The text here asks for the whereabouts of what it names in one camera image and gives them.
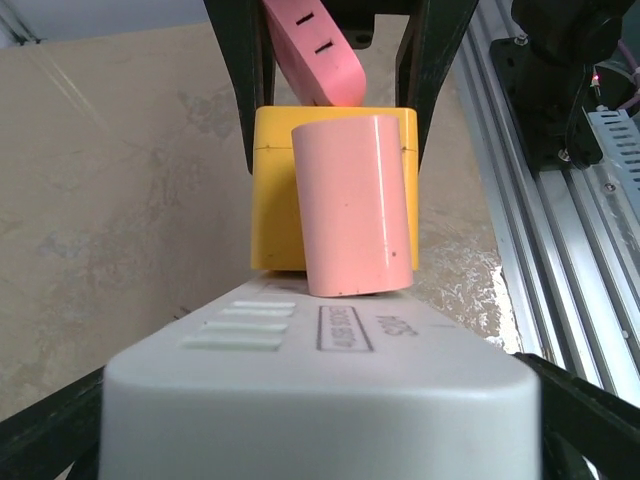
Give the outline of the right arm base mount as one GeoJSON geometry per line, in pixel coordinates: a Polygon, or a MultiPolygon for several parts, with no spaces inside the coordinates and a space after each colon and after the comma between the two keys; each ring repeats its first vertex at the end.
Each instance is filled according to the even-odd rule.
{"type": "Polygon", "coordinates": [[[584,112],[591,65],[559,63],[522,37],[492,41],[489,54],[530,170],[586,169],[602,160],[584,112]]]}

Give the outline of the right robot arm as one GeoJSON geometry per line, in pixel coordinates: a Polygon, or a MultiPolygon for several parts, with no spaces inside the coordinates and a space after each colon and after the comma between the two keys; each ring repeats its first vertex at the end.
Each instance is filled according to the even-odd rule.
{"type": "MultiPolygon", "coordinates": [[[[380,15],[408,20],[388,113],[421,153],[476,7],[473,1],[206,2],[235,93],[246,162],[254,160],[257,121],[274,106],[277,74],[311,118],[370,114],[357,54],[370,46],[380,15]]],[[[489,55],[531,169],[586,169],[601,160],[586,111],[607,105],[597,67],[621,48],[631,8],[629,1],[511,3],[521,33],[493,40],[489,55]]]]}

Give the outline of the yellow cube socket adapter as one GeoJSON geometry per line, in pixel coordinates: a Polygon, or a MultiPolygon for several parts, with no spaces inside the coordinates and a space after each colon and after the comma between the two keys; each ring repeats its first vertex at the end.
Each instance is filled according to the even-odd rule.
{"type": "Polygon", "coordinates": [[[402,107],[263,106],[256,111],[253,143],[252,269],[305,269],[291,131],[309,122],[368,115],[391,115],[399,121],[412,268],[419,268],[416,111],[402,107]]]}

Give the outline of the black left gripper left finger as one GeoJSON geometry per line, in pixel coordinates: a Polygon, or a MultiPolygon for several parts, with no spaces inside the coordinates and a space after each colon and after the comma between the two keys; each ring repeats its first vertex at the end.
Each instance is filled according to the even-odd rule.
{"type": "Polygon", "coordinates": [[[3,479],[96,479],[103,374],[91,372],[1,422],[3,479]]]}

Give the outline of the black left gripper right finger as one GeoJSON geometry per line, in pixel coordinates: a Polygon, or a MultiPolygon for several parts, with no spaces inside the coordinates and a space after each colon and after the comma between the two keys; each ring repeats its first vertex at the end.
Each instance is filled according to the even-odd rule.
{"type": "Polygon", "coordinates": [[[639,477],[639,408],[530,353],[516,353],[541,381],[542,477],[639,477]]]}

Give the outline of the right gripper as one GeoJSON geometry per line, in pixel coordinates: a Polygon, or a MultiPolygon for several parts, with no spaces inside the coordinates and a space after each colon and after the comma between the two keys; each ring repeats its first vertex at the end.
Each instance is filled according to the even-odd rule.
{"type": "MultiPolygon", "coordinates": [[[[395,59],[395,105],[417,115],[422,157],[436,101],[477,0],[323,0],[349,45],[368,48],[377,15],[409,16],[395,59]]],[[[247,169],[254,167],[256,111],[274,103],[275,58],[263,3],[205,0],[235,94],[247,169]]]]}

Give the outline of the white power strip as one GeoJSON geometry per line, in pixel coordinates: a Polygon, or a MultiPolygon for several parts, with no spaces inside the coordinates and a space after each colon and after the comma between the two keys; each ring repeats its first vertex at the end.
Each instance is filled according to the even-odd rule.
{"type": "Polygon", "coordinates": [[[114,356],[103,479],[539,479],[540,384],[404,292],[251,280],[114,356]]]}

